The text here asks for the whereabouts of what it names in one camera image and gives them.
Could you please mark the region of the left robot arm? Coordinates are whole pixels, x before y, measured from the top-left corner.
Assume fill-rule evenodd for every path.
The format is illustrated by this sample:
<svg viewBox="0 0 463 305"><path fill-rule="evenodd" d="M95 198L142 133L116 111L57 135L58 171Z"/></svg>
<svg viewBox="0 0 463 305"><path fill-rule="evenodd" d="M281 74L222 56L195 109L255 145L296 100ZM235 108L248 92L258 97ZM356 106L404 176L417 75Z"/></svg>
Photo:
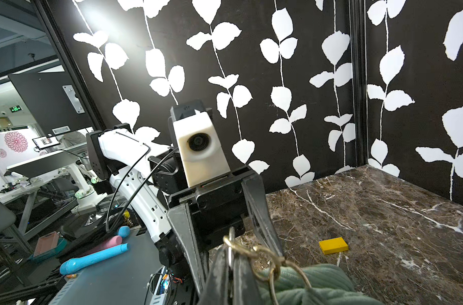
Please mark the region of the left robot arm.
<svg viewBox="0 0 463 305"><path fill-rule="evenodd" d="M128 124L87 136L92 169L108 191L122 193L143 221L160 262L179 279L191 276L202 291L208 252L244 232L250 217L260 242L275 255L283 248L269 215L261 176L249 166L184 186L184 151L139 139Z"/></svg>

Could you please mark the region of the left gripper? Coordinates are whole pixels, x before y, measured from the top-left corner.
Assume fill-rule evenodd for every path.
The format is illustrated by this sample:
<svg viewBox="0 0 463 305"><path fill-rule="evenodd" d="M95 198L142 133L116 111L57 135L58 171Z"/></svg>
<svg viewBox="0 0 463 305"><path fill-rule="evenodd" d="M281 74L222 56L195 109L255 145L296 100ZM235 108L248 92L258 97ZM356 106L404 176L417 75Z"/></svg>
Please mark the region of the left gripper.
<svg viewBox="0 0 463 305"><path fill-rule="evenodd" d="M249 167L172 194L169 208L167 219L184 252L198 296L209 273L209 255L203 244L221 244L230 227L235 228L236 236L243 235L243 216L249 215L262 245L284 256L270 217L263 180Z"/></svg>

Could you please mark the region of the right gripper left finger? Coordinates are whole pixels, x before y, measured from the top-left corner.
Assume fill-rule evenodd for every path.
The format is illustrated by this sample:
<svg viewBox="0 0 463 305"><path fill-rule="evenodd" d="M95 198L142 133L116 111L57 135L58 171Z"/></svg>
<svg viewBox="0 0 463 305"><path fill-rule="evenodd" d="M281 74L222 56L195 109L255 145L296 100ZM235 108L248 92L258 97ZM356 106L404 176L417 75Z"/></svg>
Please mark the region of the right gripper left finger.
<svg viewBox="0 0 463 305"><path fill-rule="evenodd" d="M233 304L235 254L225 245L216 253L198 304Z"/></svg>

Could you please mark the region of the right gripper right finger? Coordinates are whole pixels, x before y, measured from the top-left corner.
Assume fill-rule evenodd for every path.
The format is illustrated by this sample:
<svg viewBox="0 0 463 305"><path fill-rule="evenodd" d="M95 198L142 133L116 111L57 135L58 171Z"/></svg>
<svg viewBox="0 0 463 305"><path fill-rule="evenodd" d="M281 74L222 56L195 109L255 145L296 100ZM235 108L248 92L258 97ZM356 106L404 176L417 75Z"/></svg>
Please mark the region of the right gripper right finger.
<svg viewBox="0 0 463 305"><path fill-rule="evenodd" d="M264 304L249 259L238 254L233 261L233 304Z"/></svg>

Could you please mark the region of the green corduroy bag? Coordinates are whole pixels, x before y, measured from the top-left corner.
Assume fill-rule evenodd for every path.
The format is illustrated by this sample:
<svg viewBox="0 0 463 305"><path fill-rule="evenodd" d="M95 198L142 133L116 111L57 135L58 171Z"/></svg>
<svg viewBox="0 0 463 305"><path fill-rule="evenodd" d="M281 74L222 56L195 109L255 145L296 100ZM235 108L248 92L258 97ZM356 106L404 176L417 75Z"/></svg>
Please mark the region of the green corduroy bag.
<svg viewBox="0 0 463 305"><path fill-rule="evenodd" d="M381 304L381 301L356 291L346 273L333 264L317 264L301 270L282 267L274 279L274 292L268 282L258 282L265 304Z"/></svg>

